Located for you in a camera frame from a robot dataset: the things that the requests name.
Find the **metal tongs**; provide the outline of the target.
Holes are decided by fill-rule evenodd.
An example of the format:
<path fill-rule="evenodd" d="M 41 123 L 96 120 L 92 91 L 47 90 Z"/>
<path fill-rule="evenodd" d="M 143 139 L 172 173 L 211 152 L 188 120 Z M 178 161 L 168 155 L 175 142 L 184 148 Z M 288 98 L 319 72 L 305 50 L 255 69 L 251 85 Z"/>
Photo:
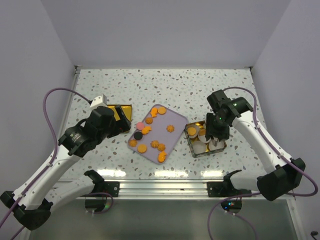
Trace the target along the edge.
<path fill-rule="evenodd" d="M 214 138 L 214 139 L 212 140 L 212 145 L 213 145 L 214 147 L 217 147 L 217 146 L 218 146 L 218 143 L 219 143 L 219 139 L 218 139 L 218 138 Z"/>

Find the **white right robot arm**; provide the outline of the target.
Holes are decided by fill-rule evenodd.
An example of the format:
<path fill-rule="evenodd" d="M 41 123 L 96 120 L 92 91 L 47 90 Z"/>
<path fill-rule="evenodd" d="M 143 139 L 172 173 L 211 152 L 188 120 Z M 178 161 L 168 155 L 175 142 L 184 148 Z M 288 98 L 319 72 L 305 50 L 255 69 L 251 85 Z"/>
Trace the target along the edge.
<path fill-rule="evenodd" d="M 280 147 L 260 125 L 254 107 L 245 98 L 230 99 L 223 91 L 217 91 L 209 95 L 207 101 L 213 112 L 206 115 L 205 137 L 227 140 L 230 128 L 235 128 L 257 154 L 266 172 L 262 176 L 249 175 L 242 170 L 228 173 L 222 182 L 227 196 L 255 191 L 273 201 L 299 186 L 305 162 L 301 158 L 292 158 Z"/>

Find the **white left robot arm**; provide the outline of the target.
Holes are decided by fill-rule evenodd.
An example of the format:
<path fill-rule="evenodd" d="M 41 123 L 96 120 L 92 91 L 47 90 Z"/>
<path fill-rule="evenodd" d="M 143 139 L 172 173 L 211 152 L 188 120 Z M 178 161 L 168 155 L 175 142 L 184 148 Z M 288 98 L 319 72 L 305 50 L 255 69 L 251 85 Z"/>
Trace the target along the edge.
<path fill-rule="evenodd" d="M 94 170 L 86 171 L 68 187 L 60 188 L 56 192 L 51 189 L 69 168 L 104 139 L 130 129 L 131 122 L 120 105 L 116 105 L 114 109 L 107 106 L 93 109 L 88 118 L 69 127 L 55 142 L 52 154 L 31 178 L 16 190 L 4 191 L 1 194 L 1 202 L 23 227 L 33 231 L 49 219 L 58 204 L 82 195 L 101 195 L 104 179 Z"/>

